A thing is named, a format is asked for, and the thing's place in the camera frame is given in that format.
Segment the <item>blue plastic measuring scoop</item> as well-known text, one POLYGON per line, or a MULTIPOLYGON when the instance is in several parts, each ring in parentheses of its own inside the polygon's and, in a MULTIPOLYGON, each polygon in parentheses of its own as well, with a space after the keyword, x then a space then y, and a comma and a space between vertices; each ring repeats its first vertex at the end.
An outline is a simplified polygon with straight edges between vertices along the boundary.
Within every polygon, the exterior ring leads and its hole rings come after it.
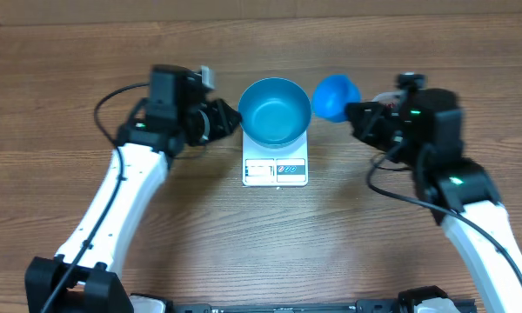
POLYGON ((347 120, 345 107, 348 103, 359 103, 361 93, 358 86, 347 75, 337 74, 319 83, 312 95, 312 108, 317 117, 333 123, 347 120))

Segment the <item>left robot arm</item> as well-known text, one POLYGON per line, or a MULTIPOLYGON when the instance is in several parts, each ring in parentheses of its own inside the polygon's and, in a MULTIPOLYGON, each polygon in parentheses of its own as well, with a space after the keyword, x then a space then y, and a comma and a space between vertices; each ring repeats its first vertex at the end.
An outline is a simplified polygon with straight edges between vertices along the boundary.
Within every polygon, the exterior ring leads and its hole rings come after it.
POLYGON ((222 99, 166 104, 144 98, 120 126, 108 171, 83 219, 51 258, 25 272, 31 312, 163 313, 171 303, 121 283, 137 227, 185 145, 231 135, 241 115, 222 99))

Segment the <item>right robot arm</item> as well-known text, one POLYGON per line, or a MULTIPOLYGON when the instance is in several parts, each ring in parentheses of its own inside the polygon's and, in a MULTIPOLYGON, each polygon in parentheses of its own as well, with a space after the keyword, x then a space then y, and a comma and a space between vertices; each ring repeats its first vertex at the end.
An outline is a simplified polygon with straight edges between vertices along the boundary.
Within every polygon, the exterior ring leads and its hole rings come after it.
POLYGON ((485 168, 463 153, 464 113, 449 90, 407 91, 395 107, 348 103, 359 141, 412 171, 414 197, 368 186, 430 210, 460 254, 489 312, 522 312, 522 253, 485 168))

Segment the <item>blue metal bowl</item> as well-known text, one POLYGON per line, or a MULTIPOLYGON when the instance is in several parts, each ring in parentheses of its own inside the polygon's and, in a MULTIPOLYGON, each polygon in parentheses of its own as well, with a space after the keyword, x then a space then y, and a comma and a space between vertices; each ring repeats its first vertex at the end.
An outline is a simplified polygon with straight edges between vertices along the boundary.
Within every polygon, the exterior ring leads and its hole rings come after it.
POLYGON ((254 142, 277 148, 298 140, 311 123, 311 101, 293 81, 268 77, 249 86, 238 101, 241 127, 254 142))

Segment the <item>white digital kitchen scale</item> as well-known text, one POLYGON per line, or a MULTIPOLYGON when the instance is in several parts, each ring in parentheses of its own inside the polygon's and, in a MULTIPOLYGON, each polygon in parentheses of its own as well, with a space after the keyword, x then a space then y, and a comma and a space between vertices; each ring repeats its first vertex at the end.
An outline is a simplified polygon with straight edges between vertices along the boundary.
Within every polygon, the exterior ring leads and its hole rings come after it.
POLYGON ((303 187, 309 182, 305 131, 293 143, 264 147, 243 136, 242 183, 248 187, 303 187))

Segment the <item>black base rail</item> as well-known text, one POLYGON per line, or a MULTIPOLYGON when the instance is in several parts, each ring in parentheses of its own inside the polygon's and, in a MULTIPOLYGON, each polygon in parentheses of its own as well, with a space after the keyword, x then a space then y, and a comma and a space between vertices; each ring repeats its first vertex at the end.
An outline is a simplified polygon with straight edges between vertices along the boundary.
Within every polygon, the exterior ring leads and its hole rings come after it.
POLYGON ((166 313, 394 313, 394 312, 461 312, 477 313, 473 299, 452 300, 446 293, 432 287, 438 298, 422 300, 409 309, 406 299, 359 299, 353 303, 304 303, 304 304, 268 304, 213 306, 200 304, 174 304, 158 296, 131 294, 130 301, 135 312, 166 313))

